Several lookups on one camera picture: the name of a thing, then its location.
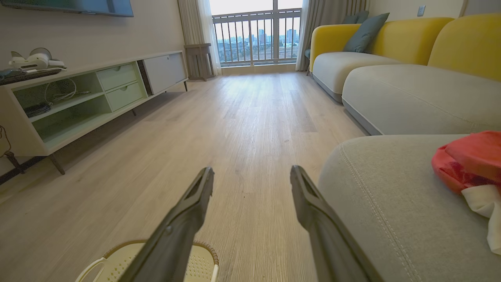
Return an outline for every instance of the red cloth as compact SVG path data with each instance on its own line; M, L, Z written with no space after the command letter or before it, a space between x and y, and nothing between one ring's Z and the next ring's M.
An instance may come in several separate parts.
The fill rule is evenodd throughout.
M486 184L501 193L501 131L484 131L438 148L431 160L435 173L450 190Z

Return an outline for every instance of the cable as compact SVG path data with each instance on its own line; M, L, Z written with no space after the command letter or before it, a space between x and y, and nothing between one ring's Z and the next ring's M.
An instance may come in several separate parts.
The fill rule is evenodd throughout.
M37 70L37 69L27 70L26 73L45 72L45 71L50 71L50 70L64 70L64 71L68 71L67 69L63 69L63 68L50 68L50 69L43 69L43 70Z
M0 139L2 139L4 136L2 135L2 132L5 134L5 139L7 140L7 143L9 143L9 149L7 151L10 151L12 149L11 142L9 141L9 138L7 137L7 130L5 130L5 127L0 125Z
M71 78L66 78L66 79L69 79L73 83L75 90L73 90L72 92L67 93L67 94L55 94L54 95L55 98L52 99L52 101L47 100L47 89L49 88L49 85L51 85L52 82L49 82L47 84L47 86L45 87L44 100L49 106L52 106L54 104L53 102L55 102L55 101L67 100L67 99L72 98L75 94L80 93L80 92L77 92L77 84L73 81L73 79L71 79Z

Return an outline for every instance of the curtain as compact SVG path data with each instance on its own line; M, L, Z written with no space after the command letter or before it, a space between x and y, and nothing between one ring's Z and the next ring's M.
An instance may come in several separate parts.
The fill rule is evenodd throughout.
M214 24L209 0L179 0L179 13L186 45L211 43L210 56L214 75L221 74Z
M203 39L211 43L210 56L214 75L221 75L221 62L219 61L219 51L217 50L216 32L212 22L212 12L210 11L210 0L198 0L200 22L202 26Z
M313 30L323 25L340 24L345 16L363 11L369 0L303 0L301 11L299 53L296 70L306 71L309 60L304 56L311 47Z

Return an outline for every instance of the window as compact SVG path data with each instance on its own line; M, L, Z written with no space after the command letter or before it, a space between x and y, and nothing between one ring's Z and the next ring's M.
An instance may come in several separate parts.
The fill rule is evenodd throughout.
M210 0L221 64L295 61L302 4L303 0L251 0L238 5L234 0Z

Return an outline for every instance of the tv stand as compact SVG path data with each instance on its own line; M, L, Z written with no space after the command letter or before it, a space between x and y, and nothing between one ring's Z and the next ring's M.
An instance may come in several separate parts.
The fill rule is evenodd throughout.
M56 94L79 92L68 100L54 101L51 110L28 117L23 109ZM63 175L54 152L184 83L188 74L183 51L128 58L0 86L0 124L9 132L12 148L7 158L22 173L15 156L49 156Z

